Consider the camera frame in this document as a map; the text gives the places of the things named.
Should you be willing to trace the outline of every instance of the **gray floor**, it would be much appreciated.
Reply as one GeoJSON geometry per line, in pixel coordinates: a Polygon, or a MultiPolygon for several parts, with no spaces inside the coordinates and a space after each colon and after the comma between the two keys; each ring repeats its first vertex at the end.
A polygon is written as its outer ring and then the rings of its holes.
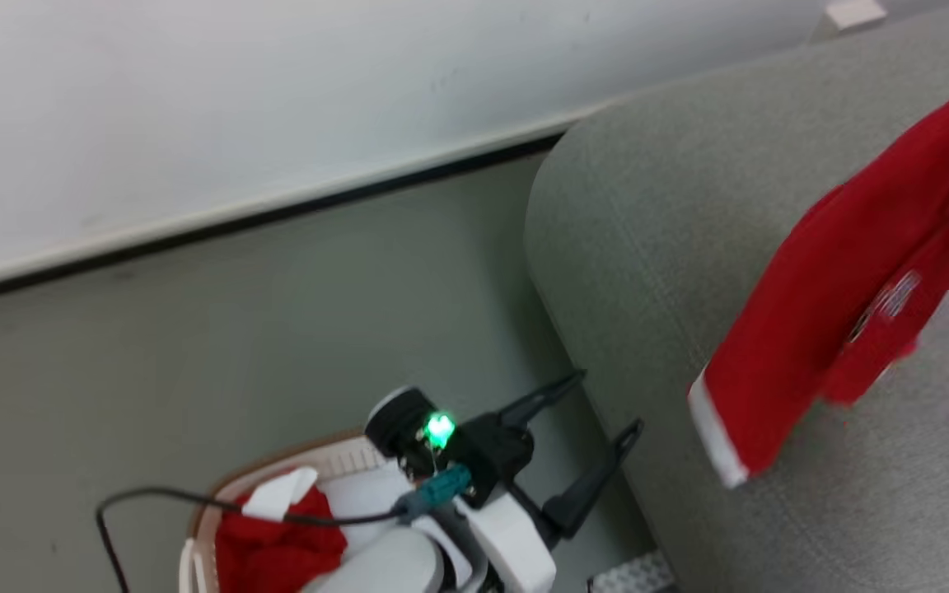
{"type": "MultiPolygon", "coordinates": [[[[525,273],[539,158],[0,296],[0,591],[112,591],[91,512],[118,488],[206,488],[362,423],[414,383],[461,417],[562,375],[525,273]]],[[[604,438],[583,395],[535,425],[543,499],[604,438]]],[[[189,508],[110,516],[136,591],[173,591],[189,508]]],[[[557,591],[649,548],[612,488],[557,591]]]]}

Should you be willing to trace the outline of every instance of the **black cable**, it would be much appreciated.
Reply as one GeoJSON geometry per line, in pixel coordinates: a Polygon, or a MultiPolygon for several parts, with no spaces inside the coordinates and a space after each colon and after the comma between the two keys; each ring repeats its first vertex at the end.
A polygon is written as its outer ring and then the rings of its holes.
{"type": "MultiPolygon", "coordinates": [[[[122,593],[129,593],[131,589],[129,589],[127,585],[127,577],[124,576],[124,568],[120,566],[119,557],[116,556],[116,547],[112,544],[112,537],[109,536],[109,528],[105,524],[105,511],[108,511],[109,507],[112,507],[113,504],[117,502],[124,502],[124,500],[132,498],[142,498],[144,496],[163,496],[176,500],[185,500],[185,502],[191,502],[193,504],[203,504],[205,507],[216,507],[216,509],[222,509],[223,511],[227,511],[227,513],[241,513],[242,509],[240,504],[234,502],[218,500],[210,496],[186,492],[184,489],[169,487],[133,488],[102,500],[101,504],[97,506],[97,511],[95,511],[94,521],[97,522],[98,533],[101,533],[101,544],[105,546],[105,554],[109,555],[109,560],[112,562],[112,570],[116,571],[116,581],[119,583],[119,589],[122,593]]],[[[298,523],[298,525],[320,526],[320,528],[335,528],[335,526],[361,525],[362,523],[388,521],[389,519],[395,519],[400,513],[403,513],[403,511],[404,510],[386,511],[386,513],[377,515],[345,517],[342,519],[286,514],[283,516],[282,521],[286,523],[298,523]]]]}

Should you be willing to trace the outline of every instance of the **white trim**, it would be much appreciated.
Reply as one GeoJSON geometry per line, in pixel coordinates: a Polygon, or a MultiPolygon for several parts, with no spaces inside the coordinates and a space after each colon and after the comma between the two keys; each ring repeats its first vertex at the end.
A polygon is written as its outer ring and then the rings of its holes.
{"type": "Polygon", "coordinates": [[[749,470],[738,458],[734,443],[727,436],[727,429],[716,413],[712,395],[705,386],[705,371],[701,371],[698,380],[690,386],[688,394],[690,416],[694,420],[694,427],[698,429],[701,444],[705,447],[708,460],[713,462],[713,468],[719,474],[724,487],[734,488],[749,478],[749,470]]]}
{"type": "Polygon", "coordinates": [[[305,498],[316,481],[317,470],[302,466],[284,476],[263,482],[244,503],[241,514],[279,523],[283,521],[289,507],[305,498]]]}

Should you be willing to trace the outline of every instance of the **gray fabric cushion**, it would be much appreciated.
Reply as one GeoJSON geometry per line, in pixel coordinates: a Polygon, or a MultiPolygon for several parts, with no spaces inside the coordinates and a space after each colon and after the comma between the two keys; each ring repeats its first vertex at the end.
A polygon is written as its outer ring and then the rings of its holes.
{"type": "Polygon", "coordinates": [[[949,301],[855,409],[818,405],[767,475],[719,485],[685,392],[788,229],[949,99],[949,10],[660,87],[566,134],[531,274],[690,591],[949,591],[949,301]]]}

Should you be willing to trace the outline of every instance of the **printed logo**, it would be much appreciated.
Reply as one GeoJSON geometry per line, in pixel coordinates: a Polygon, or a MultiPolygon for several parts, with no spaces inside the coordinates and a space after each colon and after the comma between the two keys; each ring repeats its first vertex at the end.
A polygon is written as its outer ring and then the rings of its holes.
{"type": "Polygon", "coordinates": [[[903,312],[903,308],[907,306],[907,301],[910,300],[910,293],[914,292],[914,289],[918,288],[921,282],[922,277],[920,277],[918,273],[913,270],[909,271],[907,275],[903,277],[903,280],[900,280],[899,284],[896,284],[895,288],[885,297],[885,300],[881,302],[881,314],[886,316],[886,318],[895,319],[900,312],[903,312]]]}

